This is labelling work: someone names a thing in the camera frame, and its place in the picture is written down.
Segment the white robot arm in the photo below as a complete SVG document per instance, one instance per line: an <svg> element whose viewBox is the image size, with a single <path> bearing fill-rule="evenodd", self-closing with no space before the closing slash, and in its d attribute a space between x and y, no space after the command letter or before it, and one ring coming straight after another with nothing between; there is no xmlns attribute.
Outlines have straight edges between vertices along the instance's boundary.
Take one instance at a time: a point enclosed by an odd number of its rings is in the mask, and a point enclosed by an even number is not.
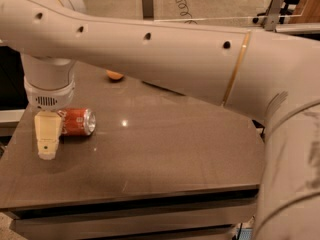
<svg viewBox="0 0 320 240"><path fill-rule="evenodd" d="M320 52L316 41L244 28L90 16L83 0L0 0L0 37L24 63L31 105L66 107L76 62L261 122L266 165L254 240L319 240Z"/></svg>

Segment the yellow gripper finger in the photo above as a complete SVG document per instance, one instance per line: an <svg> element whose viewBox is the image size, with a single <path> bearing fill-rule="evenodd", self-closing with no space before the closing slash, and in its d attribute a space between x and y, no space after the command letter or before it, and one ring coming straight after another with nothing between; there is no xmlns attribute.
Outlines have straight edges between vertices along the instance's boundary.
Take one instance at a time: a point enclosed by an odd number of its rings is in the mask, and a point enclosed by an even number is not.
<svg viewBox="0 0 320 240"><path fill-rule="evenodd" d="M43 160L56 157L59 137L62 131L62 118L51 111L40 111L34 117L38 156Z"/></svg>

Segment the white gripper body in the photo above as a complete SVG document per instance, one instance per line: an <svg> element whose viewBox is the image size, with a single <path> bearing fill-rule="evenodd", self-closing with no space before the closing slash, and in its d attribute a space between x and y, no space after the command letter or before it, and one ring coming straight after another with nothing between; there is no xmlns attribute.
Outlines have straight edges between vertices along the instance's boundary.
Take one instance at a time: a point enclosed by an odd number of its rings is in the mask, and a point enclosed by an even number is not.
<svg viewBox="0 0 320 240"><path fill-rule="evenodd" d="M71 80L71 83L63 88L45 90L33 86L27 79L24 79L24 88L31 106L41 110L54 111L65 108L71 103L74 97L75 81Z"/></svg>

